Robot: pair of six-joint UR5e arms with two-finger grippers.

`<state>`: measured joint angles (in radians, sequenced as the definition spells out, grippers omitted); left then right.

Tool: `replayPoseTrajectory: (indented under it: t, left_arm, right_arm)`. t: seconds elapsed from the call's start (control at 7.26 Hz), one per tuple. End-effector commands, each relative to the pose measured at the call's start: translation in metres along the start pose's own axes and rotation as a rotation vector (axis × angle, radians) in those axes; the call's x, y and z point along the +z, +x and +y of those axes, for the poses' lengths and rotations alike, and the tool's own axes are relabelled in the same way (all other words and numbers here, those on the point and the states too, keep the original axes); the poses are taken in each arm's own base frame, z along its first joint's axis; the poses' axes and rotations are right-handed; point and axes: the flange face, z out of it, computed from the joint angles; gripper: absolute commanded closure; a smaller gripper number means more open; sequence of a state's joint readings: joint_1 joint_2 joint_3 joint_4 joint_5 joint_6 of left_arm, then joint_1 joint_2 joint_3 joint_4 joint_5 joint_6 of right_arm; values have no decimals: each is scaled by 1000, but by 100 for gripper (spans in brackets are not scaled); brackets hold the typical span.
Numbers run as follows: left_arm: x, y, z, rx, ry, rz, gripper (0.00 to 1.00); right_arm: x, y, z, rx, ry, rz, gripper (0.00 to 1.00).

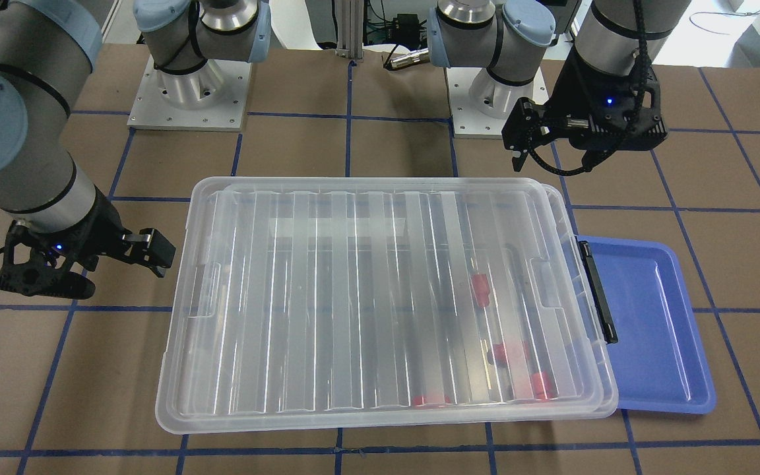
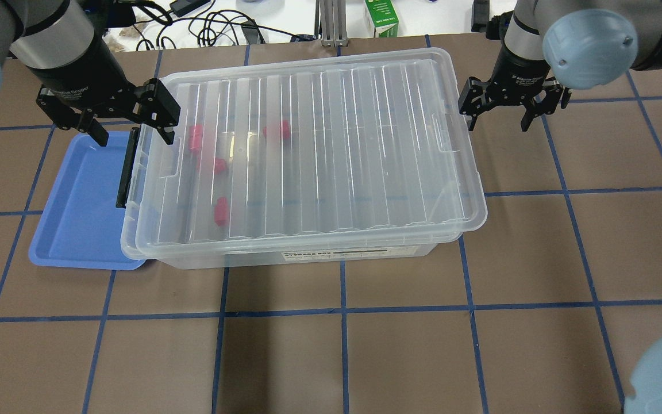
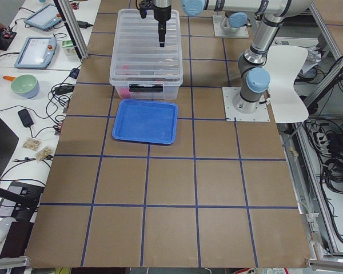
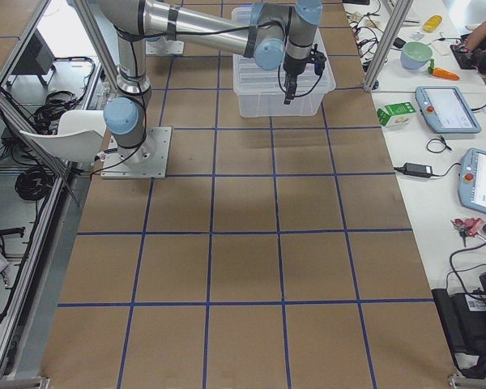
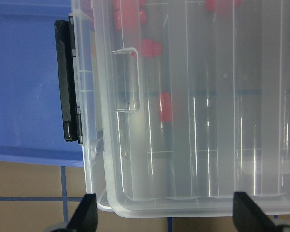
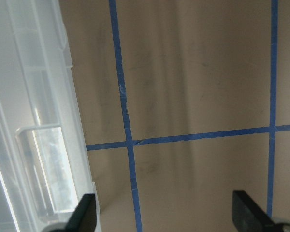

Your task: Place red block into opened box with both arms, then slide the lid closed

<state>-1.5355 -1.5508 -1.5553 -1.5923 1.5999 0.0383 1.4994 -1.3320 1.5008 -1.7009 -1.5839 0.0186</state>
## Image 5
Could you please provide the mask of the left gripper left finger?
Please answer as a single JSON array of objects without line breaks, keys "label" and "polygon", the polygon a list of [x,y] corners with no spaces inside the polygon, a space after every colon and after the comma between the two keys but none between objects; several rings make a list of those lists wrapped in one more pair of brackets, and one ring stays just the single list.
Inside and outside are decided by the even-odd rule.
[{"label": "left gripper left finger", "polygon": [[98,225],[96,194],[85,194],[69,221],[68,232],[95,232]]}]

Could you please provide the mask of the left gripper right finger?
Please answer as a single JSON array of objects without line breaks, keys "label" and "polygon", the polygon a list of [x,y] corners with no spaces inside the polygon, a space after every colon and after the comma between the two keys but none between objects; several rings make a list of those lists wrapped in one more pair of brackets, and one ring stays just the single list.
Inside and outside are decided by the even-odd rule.
[{"label": "left gripper right finger", "polygon": [[280,231],[246,192],[233,195],[233,223],[238,232]]}]

